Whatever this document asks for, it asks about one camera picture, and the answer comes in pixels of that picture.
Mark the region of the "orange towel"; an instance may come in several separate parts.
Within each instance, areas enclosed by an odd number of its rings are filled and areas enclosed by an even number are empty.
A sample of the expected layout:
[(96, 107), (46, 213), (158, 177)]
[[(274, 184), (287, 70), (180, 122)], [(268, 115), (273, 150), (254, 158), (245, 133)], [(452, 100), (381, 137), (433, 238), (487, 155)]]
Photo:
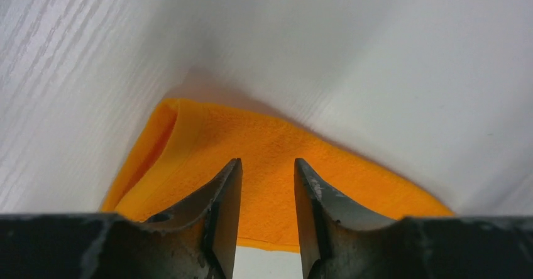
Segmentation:
[(165, 99), (155, 108), (101, 209), (144, 221), (206, 184), (233, 158), (239, 158), (243, 168), (240, 246), (299, 251), (297, 158), (384, 216), (451, 215), (407, 179), (282, 119), (188, 99)]

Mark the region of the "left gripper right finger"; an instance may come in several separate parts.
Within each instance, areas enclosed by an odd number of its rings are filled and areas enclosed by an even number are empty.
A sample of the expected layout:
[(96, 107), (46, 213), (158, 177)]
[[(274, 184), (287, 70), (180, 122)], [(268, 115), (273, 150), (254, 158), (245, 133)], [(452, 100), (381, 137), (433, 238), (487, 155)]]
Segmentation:
[(304, 278), (532, 277), (530, 216), (394, 220), (294, 167)]

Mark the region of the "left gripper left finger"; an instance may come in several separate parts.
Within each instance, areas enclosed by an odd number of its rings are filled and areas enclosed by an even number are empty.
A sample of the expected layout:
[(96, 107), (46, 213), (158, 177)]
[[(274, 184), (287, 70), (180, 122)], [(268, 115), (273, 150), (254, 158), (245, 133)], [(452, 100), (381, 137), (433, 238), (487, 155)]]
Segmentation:
[(116, 213), (3, 214), (2, 278), (231, 278), (242, 163), (143, 222)]

